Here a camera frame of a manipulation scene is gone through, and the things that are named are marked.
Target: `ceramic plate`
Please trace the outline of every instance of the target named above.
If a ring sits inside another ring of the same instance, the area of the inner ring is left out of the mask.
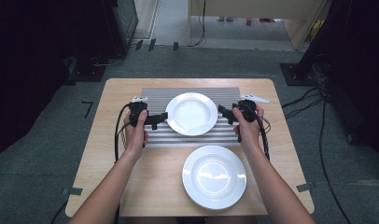
[[[246,170],[227,148],[200,147],[184,163],[183,183],[188,195],[200,206],[224,209],[242,197],[246,188]]]
[[[212,100],[200,93],[180,94],[166,107],[167,123],[178,133],[195,136],[207,133],[218,118],[217,107]]]

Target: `gray carpet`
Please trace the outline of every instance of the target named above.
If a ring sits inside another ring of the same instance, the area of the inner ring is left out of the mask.
[[[301,52],[246,49],[189,49],[157,46],[131,49],[124,61],[107,67],[101,83],[61,87],[33,129],[0,155],[0,223],[48,223],[67,199],[85,147],[105,81],[112,77],[250,77],[270,78],[281,104],[301,97],[309,87],[288,87],[279,63],[297,63]],[[285,108],[285,112],[316,99]],[[87,104],[94,102],[89,116]],[[321,169],[318,135],[322,104],[288,119],[318,223],[344,223]],[[327,104],[324,162],[337,198],[352,223],[379,223],[379,154],[346,143],[346,130],[333,105]],[[55,223],[69,220],[64,211]],[[270,223],[267,216],[259,223]]]

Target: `hand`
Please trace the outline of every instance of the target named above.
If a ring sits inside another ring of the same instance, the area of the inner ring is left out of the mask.
[[[129,117],[131,112],[126,114],[124,123],[130,123]],[[148,143],[148,133],[144,130],[144,122],[147,118],[147,111],[143,110],[138,118],[137,125],[128,125],[125,128],[126,150],[124,154],[131,154],[136,160],[139,160],[143,154],[143,147]]]
[[[260,118],[263,118],[264,110],[262,109],[262,107],[260,107],[260,105],[257,105],[256,112]],[[253,148],[255,146],[259,146],[259,123],[256,120],[254,120],[253,122],[248,122],[247,120],[245,120],[242,112],[238,108],[233,109],[233,115],[239,121],[239,125],[237,125],[233,130],[236,134],[241,134],[241,145],[244,148]]]

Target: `metal grating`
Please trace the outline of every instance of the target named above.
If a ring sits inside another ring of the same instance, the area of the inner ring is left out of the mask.
[[[165,112],[166,106],[177,95],[186,92],[198,92],[209,97],[216,106],[232,107],[232,103],[240,100],[239,88],[144,88],[142,96],[148,97],[148,111],[150,115]],[[239,146],[237,136],[233,133],[233,125],[218,114],[216,125],[207,133],[198,136],[186,136],[170,128],[167,122],[158,125],[153,131],[148,131],[148,147],[203,147],[217,145],[222,147]]]

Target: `black controller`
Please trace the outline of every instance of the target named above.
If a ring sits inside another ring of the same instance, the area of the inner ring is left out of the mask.
[[[240,111],[242,111],[243,117],[248,122],[253,122],[256,120],[256,103],[254,101],[250,100],[242,100],[238,101],[238,104],[232,104],[232,109],[238,108]],[[233,115],[233,111],[230,109],[225,108],[222,105],[218,106],[218,112],[222,114],[222,117],[226,118],[228,120],[229,124],[233,124],[233,122],[238,122],[238,119]],[[238,136],[238,142],[242,142],[242,137],[239,134]]]
[[[147,110],[147,104],[144,102],[134,102],[130,104],[131,115],[129,117],[131,124],[135,127],[139,119],[140,113],[143,110]],[[168,118],[167,112],[161,113],[160,115],[147,116],[144,125],[151,125],[152,130],[157,130],[157,124],[164,122]]]

